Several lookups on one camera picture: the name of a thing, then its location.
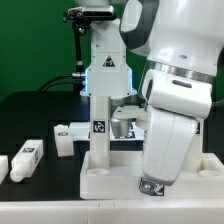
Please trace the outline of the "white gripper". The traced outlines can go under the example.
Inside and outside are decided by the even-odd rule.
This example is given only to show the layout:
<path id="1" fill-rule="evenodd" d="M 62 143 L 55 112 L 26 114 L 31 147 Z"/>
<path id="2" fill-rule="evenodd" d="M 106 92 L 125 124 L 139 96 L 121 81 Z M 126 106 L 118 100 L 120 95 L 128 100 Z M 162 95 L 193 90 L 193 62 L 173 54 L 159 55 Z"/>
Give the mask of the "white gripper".
<path id="1" fill-rule="evenodd" d="M 212 86 L 156 70 L 142 84 L 148 125 L 143 147 L 139 190 L 152 195 L 155 184 L 172 185 L 196 134 L 198 121 L 208 117 Z"/>

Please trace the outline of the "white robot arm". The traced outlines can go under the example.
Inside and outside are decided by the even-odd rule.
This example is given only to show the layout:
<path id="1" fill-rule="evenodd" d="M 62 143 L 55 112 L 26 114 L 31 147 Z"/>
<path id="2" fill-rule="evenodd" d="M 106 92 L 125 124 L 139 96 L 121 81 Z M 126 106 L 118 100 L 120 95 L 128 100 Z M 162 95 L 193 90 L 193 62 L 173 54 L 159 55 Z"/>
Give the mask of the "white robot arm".
<path id="1" fill-rule="evenodd" d="M 134 121 L 145 132 L 140 190 L 172 185 L 192 145 L 199 120 L 212 107 L 212 80 L 224 49 L 224 0 L 127 0 L 119 32 L 126 47 L 154 62 L 140 87 L 146 106 L 112 109 L 121 93 L 117 83 L 103 85 L 98 53 L 88 88 L 90 150 L 80 177 L 85 199 L 116 198 L 124 191 L 119 172 L 129 155 L 110 150 L 110 137 Z"/>

